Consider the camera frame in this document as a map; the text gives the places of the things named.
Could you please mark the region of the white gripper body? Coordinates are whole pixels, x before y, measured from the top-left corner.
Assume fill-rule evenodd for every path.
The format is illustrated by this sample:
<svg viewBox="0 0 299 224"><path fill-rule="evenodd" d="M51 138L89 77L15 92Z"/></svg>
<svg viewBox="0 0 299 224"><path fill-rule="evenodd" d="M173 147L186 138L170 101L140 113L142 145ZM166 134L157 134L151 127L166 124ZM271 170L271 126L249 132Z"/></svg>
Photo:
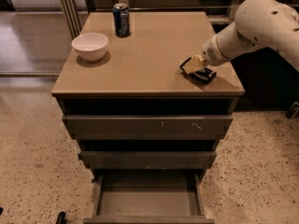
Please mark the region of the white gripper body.
<svg viewBox="0 0 299 224"><path fill-rule="evenodd" d="M229 52L230 39L213 35L202 47L202 55L208 65L219 66L232 60Z"/></svg>

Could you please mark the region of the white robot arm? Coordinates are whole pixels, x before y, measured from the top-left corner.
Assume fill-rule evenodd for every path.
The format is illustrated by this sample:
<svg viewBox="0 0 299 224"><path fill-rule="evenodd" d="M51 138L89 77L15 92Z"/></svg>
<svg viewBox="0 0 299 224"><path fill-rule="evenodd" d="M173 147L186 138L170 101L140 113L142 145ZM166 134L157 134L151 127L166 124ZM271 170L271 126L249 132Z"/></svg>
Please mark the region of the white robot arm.
<svg viewBox="0 0 299 224"><path fill-rule="evenodd" d="M299 14L276 0L245 0L234 21L204 43L180 68L188 75L268 47L299 70Z"/></svg>

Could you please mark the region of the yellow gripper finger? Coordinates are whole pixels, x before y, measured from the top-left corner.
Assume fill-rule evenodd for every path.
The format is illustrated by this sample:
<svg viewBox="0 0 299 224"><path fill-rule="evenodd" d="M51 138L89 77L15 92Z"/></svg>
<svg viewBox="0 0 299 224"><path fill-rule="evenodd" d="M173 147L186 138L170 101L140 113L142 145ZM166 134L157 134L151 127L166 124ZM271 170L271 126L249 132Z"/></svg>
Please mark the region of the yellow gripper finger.
<svg viewBox="0 0 299 224"><path fill-rule="evenodd" d="M198 55L194 55L186 62L186 64L183 66L183 70L188 75L197 72L206 66L207 66L206 59L204 59L200 54L198 54Z"/></svg>

